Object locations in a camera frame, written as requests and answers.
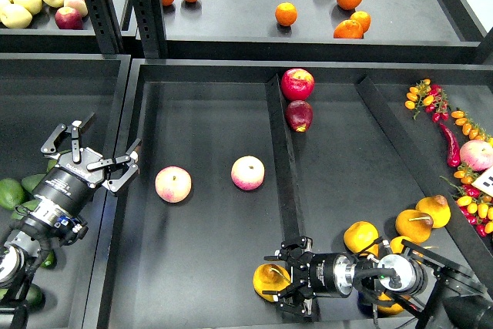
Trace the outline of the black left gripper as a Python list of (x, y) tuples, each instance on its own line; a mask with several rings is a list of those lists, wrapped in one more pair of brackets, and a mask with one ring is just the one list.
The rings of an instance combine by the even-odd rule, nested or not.
[[(122, 156), (103, 159), (100, 153), (84, 148), (81, 151), (82, 134), (92, 125), (95, 113), (69, 125), (60, 123), (42, 144), (40, 152), (57, 163), (43, 177), (32, 195), (50, 200), (64, 213), (78, 216), (91, 200), (100, 185), (113, 195), (119, 195), (139, 175), (139, 150), (142, 140), (137, 138)], [(70, 138), (71, 152), (61, 153), (61, 142)]]

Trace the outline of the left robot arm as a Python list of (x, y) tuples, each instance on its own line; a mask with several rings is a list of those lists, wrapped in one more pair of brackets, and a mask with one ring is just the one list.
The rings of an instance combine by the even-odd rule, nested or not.
[(88, 117), (57, 125), (40, 149), (55, 165), (32, 191), (36, 208), (22, 207), (22, 218), (13, 220), (1, 235), (1, 286), (6, 290), (1, 313), (10, 319), (11, 328), (27, 326), (29, 288), (52, 252), (52, 241), (68, 246), (83, 239), (88, 227), (80, 213), (97, 189), (118, 195), (139, 174), (142, 140), (136, 139), (123, 155), (106, 159), (81, 145), (91, 123)]

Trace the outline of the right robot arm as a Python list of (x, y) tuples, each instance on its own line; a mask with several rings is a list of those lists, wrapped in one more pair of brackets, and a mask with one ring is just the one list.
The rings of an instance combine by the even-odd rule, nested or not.
[(321, 297), (347, 298), (358, 292), (373, 320), (383, 307), (400, 306), (418, 328), (490, 328), (492, 302), (475, 273), (434, 252), (403, 240), (400, 253), (381, 237), (382, 257), (368, 248), (353, 254), (314, 253), (309, 237), (284, 241), (266, 256), (273, 281), (260, 280), (258, 290), (287, 313), (309, 317)]

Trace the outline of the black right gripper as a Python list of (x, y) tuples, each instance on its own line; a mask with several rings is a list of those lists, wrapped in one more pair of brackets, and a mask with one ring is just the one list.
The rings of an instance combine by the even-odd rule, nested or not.
[(261, 291), (280, 311), (311, 317), (315, 297), (346, 298), (353, 290), (354, 260), (345, 253), (314, 253), (311, 247), (312, 239), (300, 236), (283, 241), (279, 250), (263, 258), (294, 267), (295, 284), (282, 290)]

